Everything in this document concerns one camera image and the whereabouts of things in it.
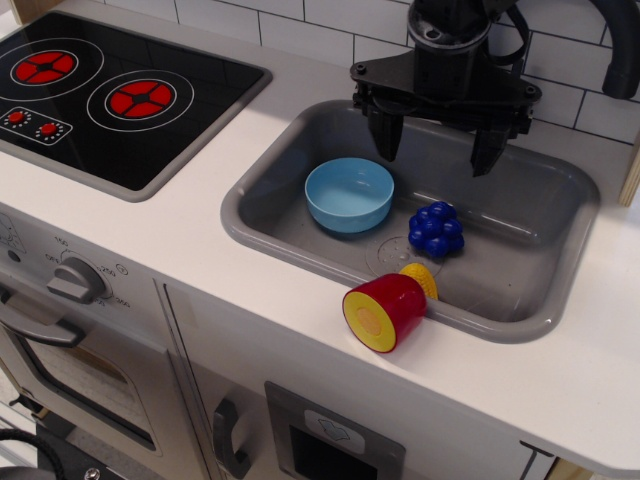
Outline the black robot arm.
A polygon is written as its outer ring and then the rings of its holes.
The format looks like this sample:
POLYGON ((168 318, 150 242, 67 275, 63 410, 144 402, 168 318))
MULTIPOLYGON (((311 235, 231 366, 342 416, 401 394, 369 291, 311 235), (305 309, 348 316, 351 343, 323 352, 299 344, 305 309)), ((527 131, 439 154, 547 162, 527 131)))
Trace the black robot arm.
POLYGON ((521 77, 529 30, 513 1, 414 1, 412 51, 361 61, 350 69, 353 105, 366 117, 378 153, 392 161, 407 117, 474 133, 470 162, 488 174, 508 140, 528 132, 541 90, 521 77), (507 14, 520 33, 515 52, 490 53, 492 25, 507 14))

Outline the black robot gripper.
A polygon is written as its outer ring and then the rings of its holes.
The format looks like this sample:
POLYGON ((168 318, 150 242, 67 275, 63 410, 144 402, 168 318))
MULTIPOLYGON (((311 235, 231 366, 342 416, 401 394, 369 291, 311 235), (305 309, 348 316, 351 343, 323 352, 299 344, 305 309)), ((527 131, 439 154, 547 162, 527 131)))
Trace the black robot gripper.
POLYGON ((396 160, 406 117, 436 120, 478 130, 471 154, 474 177, 491 171, 509 136, 529 132, 533 105, 541 98, 538 87, 481 51, 437 55, 416 48, 358 62, 350 74, 357 84, 354 105, 367 115, 384 160, 396 160))

